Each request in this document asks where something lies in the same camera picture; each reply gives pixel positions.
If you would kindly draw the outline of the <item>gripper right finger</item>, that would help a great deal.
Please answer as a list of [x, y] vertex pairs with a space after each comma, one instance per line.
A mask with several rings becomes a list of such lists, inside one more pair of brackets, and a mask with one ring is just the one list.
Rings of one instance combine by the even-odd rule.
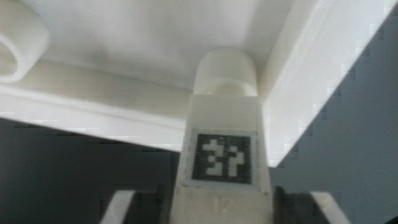
[[273, 192], [275, 224], [351, 224], [332, 195], [326, 192]]

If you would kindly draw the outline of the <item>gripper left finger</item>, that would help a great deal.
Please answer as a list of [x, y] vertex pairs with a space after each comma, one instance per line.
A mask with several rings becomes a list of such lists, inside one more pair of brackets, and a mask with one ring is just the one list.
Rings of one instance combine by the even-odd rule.
[[168, 203], [163, 190], [117, 190], [99, 224], [168, 224]]

